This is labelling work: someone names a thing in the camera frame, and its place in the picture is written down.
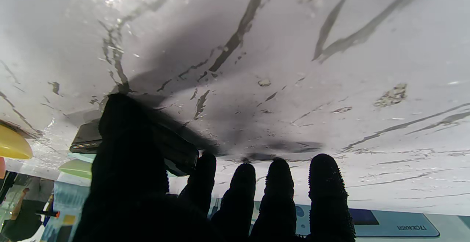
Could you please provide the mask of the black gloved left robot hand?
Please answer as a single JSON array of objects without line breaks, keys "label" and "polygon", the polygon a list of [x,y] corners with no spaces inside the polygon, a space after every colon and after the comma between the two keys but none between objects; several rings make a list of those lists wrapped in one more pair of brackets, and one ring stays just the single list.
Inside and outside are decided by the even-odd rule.
[{"label": "black gloved left robot hand", "polygon": [[204,153],[179,195],[170,194],[166,164],[143,105],[121,93],[108,96],[99,121],[102,142],[74,242],[354,242],[348,193],[330,155],[309,169],[310,234],[296,235],[294,182],[288,163],[272,160],[259,215],[251,223],[256,172],[235,170],[220,209],[208,218],[216,158]]}]

